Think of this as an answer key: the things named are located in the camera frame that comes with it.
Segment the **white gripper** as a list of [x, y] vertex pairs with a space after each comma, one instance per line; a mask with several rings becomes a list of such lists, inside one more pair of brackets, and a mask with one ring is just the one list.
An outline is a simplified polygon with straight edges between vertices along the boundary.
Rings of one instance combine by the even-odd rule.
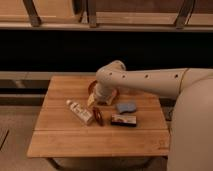
[[94, 99], [98, 103], [110, 104], [113, 100], [114, 88], [97, 83], [94, 87]]

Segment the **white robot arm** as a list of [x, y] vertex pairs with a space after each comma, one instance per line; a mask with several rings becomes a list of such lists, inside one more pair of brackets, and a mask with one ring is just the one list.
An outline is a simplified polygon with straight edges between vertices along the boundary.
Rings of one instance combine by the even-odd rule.
[[128, 71], [116, 60], [101, 67], [96, 80], [99, 102], [108, 100], [115, 88], [174, 99], [167, 171], [213, 171], [213, 69]]

